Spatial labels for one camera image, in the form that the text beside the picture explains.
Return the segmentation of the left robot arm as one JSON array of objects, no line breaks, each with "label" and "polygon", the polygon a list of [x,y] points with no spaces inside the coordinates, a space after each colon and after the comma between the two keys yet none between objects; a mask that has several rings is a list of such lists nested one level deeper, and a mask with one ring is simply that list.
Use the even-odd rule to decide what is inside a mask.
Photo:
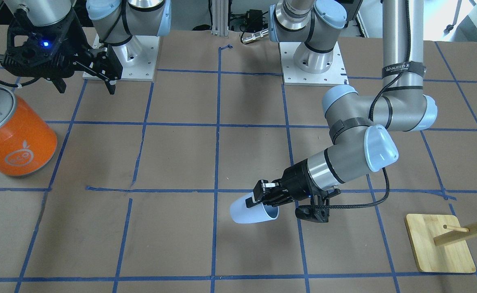
[{"label": "left robot arm", "polygon": [[[423,93],[423,1],[384,0],[383,87],[375,96],[360,96],[350,85],[337,85],[322,99],[332,145],[285,169],[281,178],[259,180],[240,207],[278,207],[309,198],[297,208],[310,215],[331,209],[368,208],[389,196],[386,167],[398,159],[390,131],[421,131],[434,124],[438,108]],[[376,202],[331,205],[337,186],[370,172],[383,171],[385,195]]]}]

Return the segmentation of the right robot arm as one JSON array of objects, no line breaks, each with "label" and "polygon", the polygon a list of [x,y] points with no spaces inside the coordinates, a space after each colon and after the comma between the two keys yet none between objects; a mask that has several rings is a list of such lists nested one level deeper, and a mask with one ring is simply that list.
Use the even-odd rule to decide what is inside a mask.
[{"label": "right robot arm", "polygon": [[169,0],[88,0],[86,10],[100,47],[89,45],[69,0],[6,0],[14,19],[1,65],[19,77],[43,78],[60,93],[65,78],[86,72],[105,82],[110,94],[123,70],[149,66],[138,36],[162,37],[171,28]]}]

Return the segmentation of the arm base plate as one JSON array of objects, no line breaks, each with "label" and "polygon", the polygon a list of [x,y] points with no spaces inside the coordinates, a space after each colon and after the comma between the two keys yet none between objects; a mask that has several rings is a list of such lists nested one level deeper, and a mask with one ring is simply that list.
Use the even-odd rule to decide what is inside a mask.
[{"label": "arm base plate", "polygon": [[133,36],[124,45],[114,47],[123,66],[122,81],[153,81],[159,41],[157,36]]},{"label": "arm base plate", "polygon": [[302,42],[281,42],[279,49],[285,85],[348,85],[348,74],[338,43],[326,53],[313,52]]}]

